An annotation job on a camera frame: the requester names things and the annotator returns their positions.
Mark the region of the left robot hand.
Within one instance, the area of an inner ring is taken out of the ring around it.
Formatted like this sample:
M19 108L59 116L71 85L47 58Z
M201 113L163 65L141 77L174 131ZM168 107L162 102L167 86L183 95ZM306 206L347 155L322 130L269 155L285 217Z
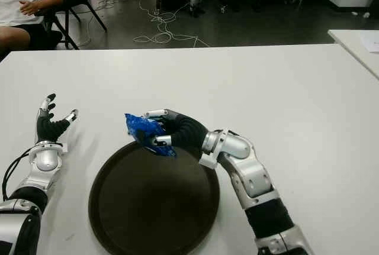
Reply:
M34 142L36 144L41 142L56 143L61 135L69 128L79 115L77 109L73 109L66 117L58 121L52 121L54 113L51 110L55 108L56 104L53 103L56 98L55 93L51 93L43 99L36 116L36 129Z

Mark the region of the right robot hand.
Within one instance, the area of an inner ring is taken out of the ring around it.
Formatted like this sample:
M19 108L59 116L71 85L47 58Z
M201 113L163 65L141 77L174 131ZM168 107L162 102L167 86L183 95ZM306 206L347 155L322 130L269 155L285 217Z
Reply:
M193 147L200 151L208 129L199 121L171 109L147 111L144 117L157 121L165 130L164 135L150 138L155 147Z

